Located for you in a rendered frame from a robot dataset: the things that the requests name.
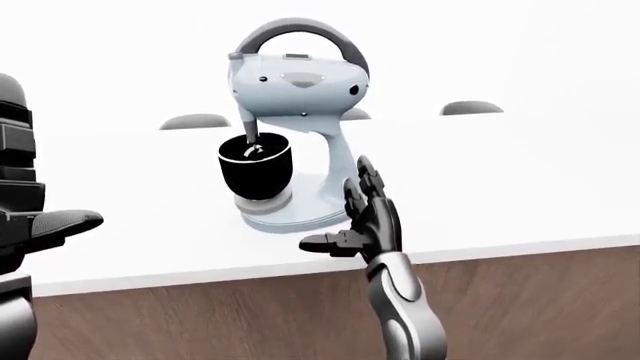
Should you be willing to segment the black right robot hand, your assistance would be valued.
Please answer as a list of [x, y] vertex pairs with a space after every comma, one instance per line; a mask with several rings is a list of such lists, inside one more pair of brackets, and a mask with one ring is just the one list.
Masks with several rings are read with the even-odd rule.
[[348, 230], [307, 236], [302, 251], [331, 257], [360, 255], [366, 263], [375, 257], [402, 251], [402, 230], [393, 201], [384, 192], [383, 179], [364, 155], [357, 160], [358, 179], [343, 183], [344, 209], [351, 219]]

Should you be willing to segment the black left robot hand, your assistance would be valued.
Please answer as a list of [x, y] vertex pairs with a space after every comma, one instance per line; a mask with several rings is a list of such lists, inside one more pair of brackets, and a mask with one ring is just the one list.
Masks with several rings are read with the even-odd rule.
[[45, 212], [46, 186], [36, 179], [32, 112], [17, 80], [0, 74], [0, 275], [26, 254], [57, 248], [103, 224], [89, 210]]

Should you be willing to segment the pale blue stand mixer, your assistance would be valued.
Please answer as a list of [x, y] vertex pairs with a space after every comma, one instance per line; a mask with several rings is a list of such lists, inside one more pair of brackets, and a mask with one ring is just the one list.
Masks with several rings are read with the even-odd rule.
[[[340, 50], [342, 59], [307, 54], [259, 53], [273, 38], [294, 32], [318, 35]], [[270, 200], [247, 200], [235, 194], [244, 221], [266, 233], [316, 230], [346, 221], [342, 195], [356, 165], [340, 126], [341, 116], [364, 98], [370, 72], [365, 57], [345, 35], [317, 20], [289, 17], [260, 26], [229, 55], [228, 80], [238, 104], [251, 149], [264, 123], [324, 137], [329, 166], [324, 178], [295, 173], [289, 185]]]

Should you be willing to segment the black mixing bowl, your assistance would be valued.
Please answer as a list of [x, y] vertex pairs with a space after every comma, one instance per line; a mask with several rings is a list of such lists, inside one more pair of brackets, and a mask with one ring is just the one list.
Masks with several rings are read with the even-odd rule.
[[257, 148], [251, 149], [246, 136], [222, 143], [218, 158], [230, 190], [247, 200], [270, 200], [289, 185], [293, 174], [289, 140], [280, 134], [262, 132]]

